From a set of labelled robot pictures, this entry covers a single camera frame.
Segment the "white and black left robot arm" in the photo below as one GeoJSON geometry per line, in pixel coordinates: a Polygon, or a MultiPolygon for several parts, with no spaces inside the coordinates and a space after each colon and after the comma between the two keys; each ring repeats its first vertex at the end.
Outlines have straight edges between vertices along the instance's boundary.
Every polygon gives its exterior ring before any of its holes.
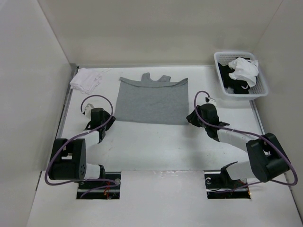
{"type": "Polygon", "coordinates": [[[90,183],[99,189],[106,184],[105,168],[89,164],[86,151],[103,141],[116,118],[103,108],[92,108],[84,113],[90,114],[90,121],[80,135],[72,139],[58,138],[53,142],[47,178],[71,182],[90,179],[90,183]]]}

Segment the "grey tank top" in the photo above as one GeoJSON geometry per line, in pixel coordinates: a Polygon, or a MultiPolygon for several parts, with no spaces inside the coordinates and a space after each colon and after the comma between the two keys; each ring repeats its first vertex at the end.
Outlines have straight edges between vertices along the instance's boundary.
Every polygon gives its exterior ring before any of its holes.
{"type": "Polygon", "coordinates": [[[171,82],[163,75],[152,80],[150,73],[141,80],[120,77],[114,116],[118,121],[148,124],[186,125],[189,114],[188,79],[171,82]]]}

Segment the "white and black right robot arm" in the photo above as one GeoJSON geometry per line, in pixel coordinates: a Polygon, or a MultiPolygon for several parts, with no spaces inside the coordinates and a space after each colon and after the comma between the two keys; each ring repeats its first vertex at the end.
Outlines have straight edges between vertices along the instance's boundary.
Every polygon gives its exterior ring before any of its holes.
{"type": "Polygon", "coordinates": [[[266,183],[291,169],[291,163],[274,134],[257,135],[232,129],[228,123],[219,120],[213,104],[196,106],[187,116],[187,121],[204,128],[206,134],[215,141],[247,153],[248,161],[236,161],[221,168],[219,180],[225,187],[231,187],[241,178],[256,178],[266,183]]]}

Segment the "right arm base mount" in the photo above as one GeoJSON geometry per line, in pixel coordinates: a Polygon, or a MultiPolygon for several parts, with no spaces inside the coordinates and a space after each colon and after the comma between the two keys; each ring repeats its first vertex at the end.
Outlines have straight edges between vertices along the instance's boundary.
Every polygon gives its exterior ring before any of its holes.
{"type": "Polygon", "coordinates": [[[207,171],[204,177],[208,199],[250,199],[246,178],[228,179],[220,171],[207,171]]]}

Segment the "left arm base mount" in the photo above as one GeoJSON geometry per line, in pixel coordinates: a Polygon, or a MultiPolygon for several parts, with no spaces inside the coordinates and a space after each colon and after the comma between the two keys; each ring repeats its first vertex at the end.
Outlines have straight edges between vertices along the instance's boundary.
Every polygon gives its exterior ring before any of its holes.
{"type": "Polygon", "coordinates": [[[78,200],[118,200],[120,199],[121,172],[107,172],[106,179],[116,180],[119,185],[108,181],[81,182],[77,188],[78,200]]]}

